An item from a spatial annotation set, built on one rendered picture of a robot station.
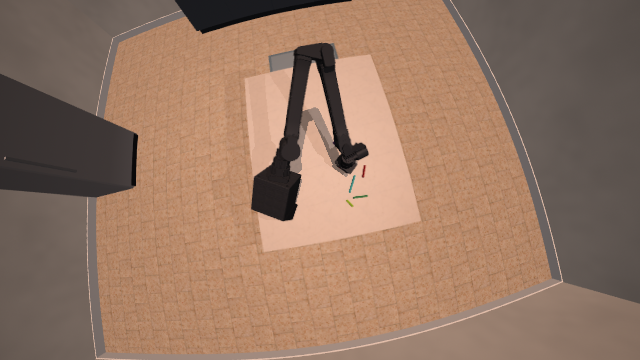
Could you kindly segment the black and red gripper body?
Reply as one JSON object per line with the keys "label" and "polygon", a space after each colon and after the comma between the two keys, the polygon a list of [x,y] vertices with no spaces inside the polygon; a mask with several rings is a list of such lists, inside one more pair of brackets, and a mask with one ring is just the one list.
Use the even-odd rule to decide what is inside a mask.
{"label": "black and red gripper body", "polygon": [[351,174],[353,172],[353,170],[356,168],[357,163],[354,163],[353,166],[345,166],[342,164],[341,162],[341,157],[342,157],[342,153],[340,154],[340,156],[336,159],[335,164],[337,164],[337,167],[339,167],[341,170],[343,170],[345,173],[349,173]]}

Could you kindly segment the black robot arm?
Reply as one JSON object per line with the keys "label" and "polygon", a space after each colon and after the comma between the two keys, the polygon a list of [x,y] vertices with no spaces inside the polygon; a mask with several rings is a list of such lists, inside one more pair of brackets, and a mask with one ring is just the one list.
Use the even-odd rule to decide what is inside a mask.
{"label": "black robot arm", "polygon": [[[360,160],[369,155],[365,144],[356,142],[352,145],[351,143],[337,82],[335,71],[336,62],[332,48],[329,43],[316,43],[299,46],[294,50],[294,66],[283,134],[284,137],[281,138],[279,148],[277,148],[278,151],[276,150],[276,156],[273,157],[268,175],[268,180],[270,181],[288,183],[290,161],[294,161],[300,156],[301,150],[298,145],[300,123],[312,60],[316,61],[320,74],[332,124],[334,144],[339,152],[343,154],[341,157],[342,164],[350,166],[351,164],[353,165],[356,160]],[[318,58],[311,59],[311,57]]]}

